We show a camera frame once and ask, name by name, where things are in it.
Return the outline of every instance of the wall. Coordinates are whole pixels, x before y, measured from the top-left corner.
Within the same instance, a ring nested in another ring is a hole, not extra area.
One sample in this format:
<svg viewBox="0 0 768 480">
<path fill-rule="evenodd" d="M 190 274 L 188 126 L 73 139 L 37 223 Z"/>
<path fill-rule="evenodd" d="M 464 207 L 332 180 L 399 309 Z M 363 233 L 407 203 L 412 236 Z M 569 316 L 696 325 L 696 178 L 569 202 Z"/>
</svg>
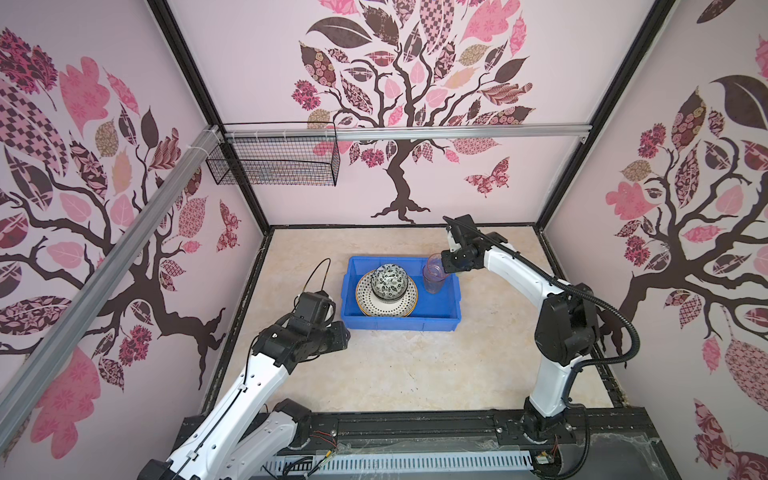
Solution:
<svg viewBox="0 0 768 480">
<path fill-rule="evenodd" d="M 614 372 L 681 476 L 765 478 L 768 5 L 708 4 L 681 2 L 547 234 L 634 319 L 640 354 Z"/>
<path fill-rule="evenodd" d="M 4 386 L 205 123 L 141 0 L 16 2 L 3 17 Z M 199 171 L 2 453 L 0 477 L 136 478 L 165 458 L 199 412 L 259 242 L 238 189 Z"/>
<path fill-rule="evenodd" d="M 653 2 L 625 3 L 171 2 L 224 121 L 339 127 L 587 123 Z M 335 187 L 255 191 L 273 224 L 535 221 L 574 142 L 342 143 Z"/>
</svg>

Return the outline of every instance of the butterfly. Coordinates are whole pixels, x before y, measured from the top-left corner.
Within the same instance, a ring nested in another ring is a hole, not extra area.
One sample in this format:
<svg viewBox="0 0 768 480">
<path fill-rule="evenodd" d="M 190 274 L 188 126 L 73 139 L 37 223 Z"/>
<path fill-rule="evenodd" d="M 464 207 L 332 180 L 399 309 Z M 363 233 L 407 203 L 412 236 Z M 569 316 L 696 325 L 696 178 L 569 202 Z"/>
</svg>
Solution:
<svg viewBox="0 0 768 480">
<path fill-rule="evenodd" d="M 237 219 L 237 215 L 231 214 L 230 208 L 221 200 L 219 200 L 219 209 L 221 210 L 221 219 L 224 220 L 226 228 L 216 243 L 217 252 L 227 247 L 234 248 L 237 245 L 237 234 L 234 231 L 240 226 L 240 220 Z"/>
<path fill-rule="evenodd" d="M 501 187 L 502 185 L 509 188 L 507 182 L 509 181 L 509 175 L 505 172 L 509 170 L 509 157 L 498 162 L 489 177 L 485 175 L 470 175 L 464 180 L 468 181 L 470 185 L 474 185 L 478 188 L 478 192 L 485 195 L 488 198 L 488 192 L 493 190 L 493 186 Z"/>
</svg>

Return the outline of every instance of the wire basket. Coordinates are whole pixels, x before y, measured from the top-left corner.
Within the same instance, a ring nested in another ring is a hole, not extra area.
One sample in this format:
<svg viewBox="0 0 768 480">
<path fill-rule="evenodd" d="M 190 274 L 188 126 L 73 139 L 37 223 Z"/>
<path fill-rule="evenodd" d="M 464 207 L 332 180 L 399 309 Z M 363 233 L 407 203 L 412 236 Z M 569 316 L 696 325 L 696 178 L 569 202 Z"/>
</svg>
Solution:
<svg viewBox="0 0 768 480">
<path fill-rule="evenodd" d="M 341 163 L 336 127 L 329 122 L 306 123 L 308 130 L 256 131 L 253 136 L 227 138 L 207 158 L 216 184 L 336 186 Z"/>
</svg>

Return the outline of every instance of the blue plastic bin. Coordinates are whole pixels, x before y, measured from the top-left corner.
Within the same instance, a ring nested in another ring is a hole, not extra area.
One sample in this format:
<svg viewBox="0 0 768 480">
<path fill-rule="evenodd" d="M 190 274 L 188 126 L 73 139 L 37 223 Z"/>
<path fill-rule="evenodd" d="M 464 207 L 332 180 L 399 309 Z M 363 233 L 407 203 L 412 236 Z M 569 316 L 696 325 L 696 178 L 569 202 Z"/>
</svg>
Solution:
<svg viewBox="0 0 768 480">
<path fill-rule="evenodd" d="M 410 316 L 367 316 L 357 306 L 355 290 L 363 275 L 385 263 L 400 265 L 413 278 L 419 290 L 419 301 Z M 462 292 L 455 274 L 445 279 L 442 290 L 432 294 L 424 289 L 422 269 L 426 258 L 418 257 L 352 257 L 341 289 L 341 318 L 349 329 L 416 330 L 419 332 L 452 332 L 462 321 Z"/>
</svg>

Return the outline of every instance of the table surface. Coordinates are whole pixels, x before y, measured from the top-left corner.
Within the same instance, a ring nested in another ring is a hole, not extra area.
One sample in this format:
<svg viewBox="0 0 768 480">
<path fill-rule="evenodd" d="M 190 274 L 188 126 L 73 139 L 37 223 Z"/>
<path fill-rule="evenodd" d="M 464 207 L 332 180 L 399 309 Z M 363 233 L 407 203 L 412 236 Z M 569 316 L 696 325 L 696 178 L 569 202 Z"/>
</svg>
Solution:
<svg viewBox="0 0 768 480">
<path fill-rule="evenodd" d="M 551 271 L 531 227 L 483 230 L 499 232 Z M 445 248 L 442 228 L 276 230 L 219 397 L 240 374 L 251 339 L 291 310 L 323 258 L 332 260 L 325 291 L 340 303 L 350 257 L 428 257 Z M 318 269 L 308 290 L 320 289 L 323 273 Z M 459 281 L 462 321 L 455 332 L 352 330 L 347 350 L 297 366 L 267 405 L 290 398 L 315 412 L 521 409 L 541 361 L 534 344 L 538 314 L 487 270 L 460 273 Z M 594 368 L 579 374 L 571 396 L 587 407 L 612 406 Z"/>
</svg>

